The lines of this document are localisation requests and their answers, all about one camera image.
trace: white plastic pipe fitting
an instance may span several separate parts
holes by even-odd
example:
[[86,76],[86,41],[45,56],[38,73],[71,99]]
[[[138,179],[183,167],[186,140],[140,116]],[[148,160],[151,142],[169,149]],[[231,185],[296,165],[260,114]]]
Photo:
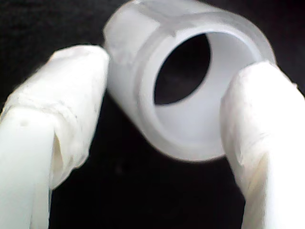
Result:
[[[200,34],[211,48],[204,81],[179,102],[155,105],[164,61]],[[104,36],[110,94],[155,148],[182,160],[224,155],[219,107],[231,78],[252,63],[276,62],[267,38],[247,19],[193,0],[130,1],[110,18]]]

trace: dark surface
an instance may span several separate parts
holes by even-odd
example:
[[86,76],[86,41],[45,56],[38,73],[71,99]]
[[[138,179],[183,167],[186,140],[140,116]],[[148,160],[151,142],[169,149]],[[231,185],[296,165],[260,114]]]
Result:
[[176,47],[159,71],[154,103],[175,103],[193,93],[205,78],[210,58],[210,45],[205,34],[192,37]]
[[[101,44],[124,0],[0,3],[0,101],[57,49]],[[209,0],[254,22],[305,92],[305,7],[283,0]],[[244,199],[225,159],[186,164],[153,150],[106,95],[87,163],[54,191],[51,229],[238,229]]]

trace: white pipe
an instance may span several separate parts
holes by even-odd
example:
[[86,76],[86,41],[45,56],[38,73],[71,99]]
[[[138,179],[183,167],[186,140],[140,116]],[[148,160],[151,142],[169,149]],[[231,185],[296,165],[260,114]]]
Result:
[[220,114],[246,201],[242,228],[305,228],[305,100],[295,84],[275,65],[251,65],[233,78]]
[[0,228],[48,224],[53,141],[52,122],[40,111],[12,108],[1,121]]
[[[211,47],[205,80],[183,100],[155,105],[162,64],[199,34],[206,34]],[[219,106],[231,78],[254,62],[275,63],[268,40],[251,22],[193,0],[130,1],[113,14],[104,35],[111,56],[110,94],[155,148],[182,160],[224,155]]]
[[0,228],[46,229],[49,189],[89,154],[108,54],[79,45],[55,52],[7,99],[0,117]]

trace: circular hole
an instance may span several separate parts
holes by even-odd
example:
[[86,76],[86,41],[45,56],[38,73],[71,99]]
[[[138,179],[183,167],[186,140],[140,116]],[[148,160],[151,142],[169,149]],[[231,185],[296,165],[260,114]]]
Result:
[[195,36],[171,53],[155,86],[154,111],[163,134],[180,144],[219,144],[221,98],[231,78],[258,61],[255,50],[239,37],[223,32],[205,35],[208,42],[205,36]]
[[195,91],[204,80],[210,58],[210,45],[205,34],[192,37],[179,45],[159,71],[154,103],[175,103]]

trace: translucent plastic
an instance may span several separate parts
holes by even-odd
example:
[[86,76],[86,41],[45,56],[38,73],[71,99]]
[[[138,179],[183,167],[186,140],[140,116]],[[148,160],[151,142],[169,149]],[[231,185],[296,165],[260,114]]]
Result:
[[[155,82],[166,58],[186,40],[206,34],[211,63],[188,97],[154,104]],[[161,152],[202,161],[224,155],[219,106],[231,78],[263,60],[275,63],[268,40],[236,14],[192,0],[134,0],[104,28],[110,54],[108,89],[115,101]]]

